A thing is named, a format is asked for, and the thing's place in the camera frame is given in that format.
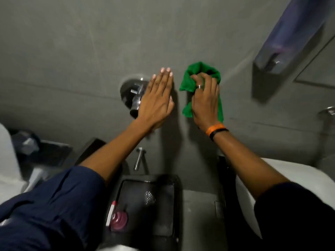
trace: bracelet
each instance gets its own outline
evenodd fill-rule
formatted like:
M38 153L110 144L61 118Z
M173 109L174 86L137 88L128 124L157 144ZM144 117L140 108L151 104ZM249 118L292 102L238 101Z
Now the bracelet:
M219 128L226 128L222 123L218 123L218 124L215 124L213 126L210 126L207 131L206 131L206 135L210 136L210 134L214 131L214 130L217 130Z
M212 142L214 142L214 141L213 141L214 136L215 136L217 133L221 132L221 131L229 131L229 130L226 129L226 128L219 128L219 129L217 129L217 130L214 130L214 131L209 135L209 138L212 140Z

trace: microfiber cloth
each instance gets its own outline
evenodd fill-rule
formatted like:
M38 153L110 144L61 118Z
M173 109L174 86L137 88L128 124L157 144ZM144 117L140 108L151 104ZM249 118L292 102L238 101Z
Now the microfiber cloth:
M220 83L221 75L219 71L217 71L215 68L210 67L209 65L205 63L198 62L198 63L191 64L185 71L184 78L183 78L182 84L180 85L179 91L194 92L196 88L196 83L190 76L197 75L201 72L211 75L211 77L217 79L218 84ZM186 105L186 107L183 109L183 115L186 116L187 118L193 117L191 102L189 102ZM222 111L222 103L221 103L220 95L219 95L219 106L218 106L217 118L219 119L220 122L224 121L224 114Z

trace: person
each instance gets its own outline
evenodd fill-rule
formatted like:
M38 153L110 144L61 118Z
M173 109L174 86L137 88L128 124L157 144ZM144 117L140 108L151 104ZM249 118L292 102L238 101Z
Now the person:
M191 77L197 84L192 97L194 121L224 152L256 199L255 214L269 250L329 244L334 234L334 210L290 182L223 128L217 118L220 89L215 78L204 73ZM170 115L174 108L172 88L173 73L162 68L149 81L138 118L124 132L80 166L4 202L0 206L0 250L96 247L94 232L97 217L104 215L100 205L106 185L141 139Z

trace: sink basin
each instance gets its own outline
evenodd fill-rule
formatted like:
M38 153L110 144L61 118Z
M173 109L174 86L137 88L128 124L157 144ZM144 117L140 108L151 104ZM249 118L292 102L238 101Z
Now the sink basin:
M100 248L118 244L141 251L180 248L182 188L178 176L122 176L111 192L107 211L113 201L117 201L115 211L125 212L128 222L120 230L105 227Z

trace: sleeve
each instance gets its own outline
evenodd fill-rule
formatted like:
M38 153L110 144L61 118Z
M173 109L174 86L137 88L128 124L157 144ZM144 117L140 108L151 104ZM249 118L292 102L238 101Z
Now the sleeve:
M36 238L35 242L40 243L43 238L52 249L82 250L90 246L101 227L104 191L105 183L98 173L74 166L4 202L0 205L0 219L24 221L39 230L39 237L34 236L35 232L22 233L20 241Z
M263 239L287 248L329 243L335 234L335 211L294 182L263 193L254 206Z

